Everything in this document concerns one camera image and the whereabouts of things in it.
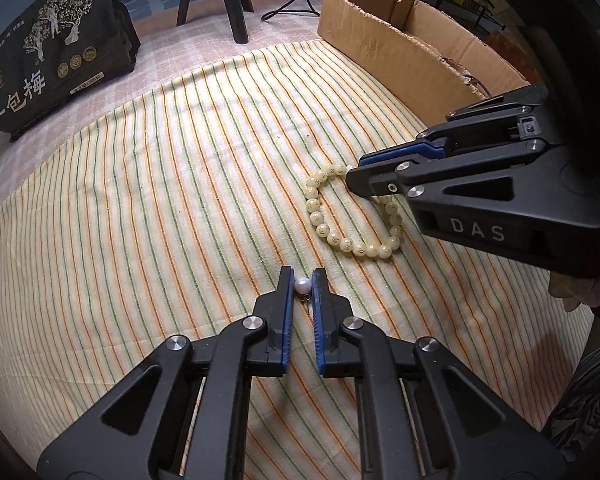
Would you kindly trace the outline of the right gloved hand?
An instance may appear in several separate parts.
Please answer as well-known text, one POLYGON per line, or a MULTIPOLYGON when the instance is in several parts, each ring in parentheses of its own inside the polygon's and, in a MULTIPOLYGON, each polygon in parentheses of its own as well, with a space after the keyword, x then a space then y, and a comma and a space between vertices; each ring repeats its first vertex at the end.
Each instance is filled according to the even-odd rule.
POLYGON ((591 308, 600 306, 600 280, 570 278, 552 272, 548 292, 550 296, 562 300, 566 312, 576 310, 581 304, 591 308))

